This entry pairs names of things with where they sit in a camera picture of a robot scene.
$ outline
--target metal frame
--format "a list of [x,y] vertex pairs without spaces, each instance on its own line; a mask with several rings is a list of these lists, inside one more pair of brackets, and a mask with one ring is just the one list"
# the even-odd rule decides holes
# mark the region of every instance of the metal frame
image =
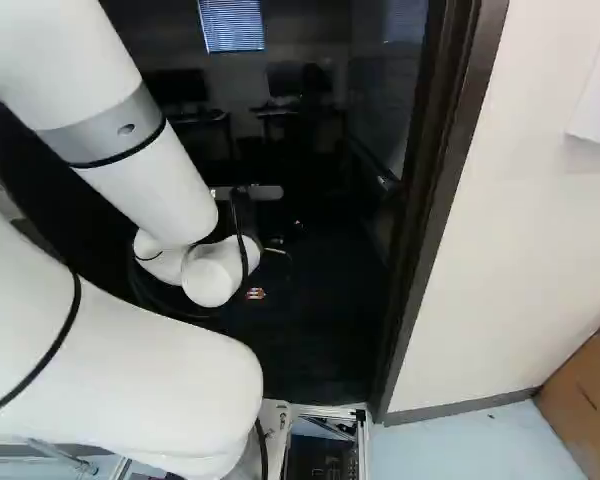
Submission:
[[388,412],[487,91],[508,0],[431,0],[405,153],[392,291],[370,401]]
[[96,475],[98,473],[97,465],[93,465],[86,460],[69,455],[67,452],[62,451],[55,445],[33,438],[27,438],[25,441],[31,448],[44,453],[48,457],[55,458],[66,465],[70,465],[73,469],[80,473],[86,473],[88,475]]
[[298,417],[320,417],[333,420],[348,420],[358,424],[358,480],[369,480],[369,423],[371,415],[365,404],[354,404],[342,407],[326,407],[314,405],[292,404],[294,420]]

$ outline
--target cable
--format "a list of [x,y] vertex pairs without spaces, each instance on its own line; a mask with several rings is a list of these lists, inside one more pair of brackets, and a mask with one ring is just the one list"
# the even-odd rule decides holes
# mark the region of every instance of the cable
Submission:
[[80,283],[80,277],[74,272],[71,272],[71,276],[73,277],[73,299],[71,300],[71,306],[69,307],[69,312],[60,328],[60,331],[56,335],[56,338],[53,340],[49,349],[42,355],[38,363],[36,363],[33,369],[25,375],[25,377],[18,382],[18,384],[13,387],[9,392],[7,392],[2,398],[0,398],[0,409],[11,402],[14,398],[20,395],[31,383],[40,375],[40,373],[47,368],[49,362],[53,360],[58,350],[64,343],[67,335],[71,331],[71,327],[73,327],[73,323],[78,315],[78,309],[80,308],[80,300],[82,300],[82,284]]
[[235,192],[235,188],[231,189],[229,192],[229,206],[231,207],[231,219],[233,220],[233,226],[236,229],[236,236],[238,237],[238,249],[240,250],[240,262],[242,264],[242,279],[240,280],[240,287],[238,287],[238,290],[236,291],[236,293],[238,293],[242,290],[242,287],[249,276],[249,257],[247,256],[247,249],[244,246],[244,239],[242,238],[242,229],[240,228],[238,215],[236,214],[236,205],[233,199]]
[[256,418],[256,433],[260,444],[260,461],[262,462],[262,480],[269,480],[269,456],[267,454],[267,437],[262,430],[260,419]]

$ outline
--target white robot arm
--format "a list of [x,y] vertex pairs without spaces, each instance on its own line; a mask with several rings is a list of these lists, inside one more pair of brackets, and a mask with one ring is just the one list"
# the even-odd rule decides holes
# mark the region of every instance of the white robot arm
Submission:
[[[216,226],[214,199],[97,0],[0,0],[0,100],[139,227],[143,268],[204,307],[238,289],[235,237],[185,258]],[[260,249],[244,241],[251,272]]]
[[[175,284],[181,271],[204,306],[238,288],[231,238],[189,252],[216,225],[214,200],[97,0],[0,0],[0,100],[140,227],[136,254],[171,252],[171,267],[145,268]],[[251,271],[259,251],[245,243]],[[261,397],[244,345],[108,295],[0,217],[0,433],[216,479]]]

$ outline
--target white wall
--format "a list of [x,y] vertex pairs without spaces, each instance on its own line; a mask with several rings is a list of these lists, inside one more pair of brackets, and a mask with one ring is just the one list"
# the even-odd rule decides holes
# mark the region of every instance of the white wall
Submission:
[[538,386],[600,325],[600,146],[565,137],[600,0],[511,0],[390,411]]

